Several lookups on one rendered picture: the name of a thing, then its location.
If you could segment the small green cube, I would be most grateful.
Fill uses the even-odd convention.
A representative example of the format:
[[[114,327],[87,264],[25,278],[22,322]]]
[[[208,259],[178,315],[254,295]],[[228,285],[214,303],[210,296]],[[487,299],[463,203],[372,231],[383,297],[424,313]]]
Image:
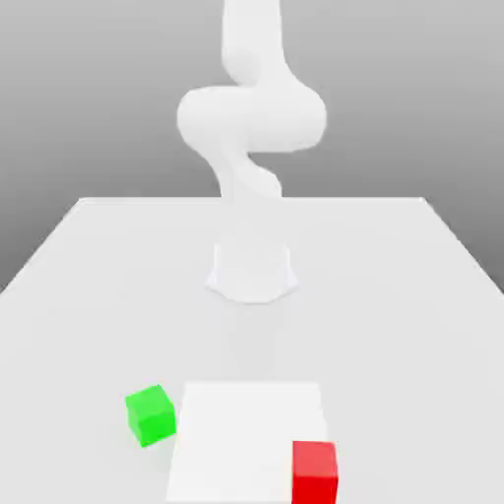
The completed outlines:
[[[176,433],[174,405],[161,385],[127,396],[125,405],[129,427],[142,448]]]

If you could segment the small red cube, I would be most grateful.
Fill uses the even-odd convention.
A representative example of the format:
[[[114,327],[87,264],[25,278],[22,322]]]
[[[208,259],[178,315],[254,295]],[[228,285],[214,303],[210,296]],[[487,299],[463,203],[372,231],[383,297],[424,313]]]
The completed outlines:
[[[336,504],[339,468],[331,441],[293,441],[291,504]]]

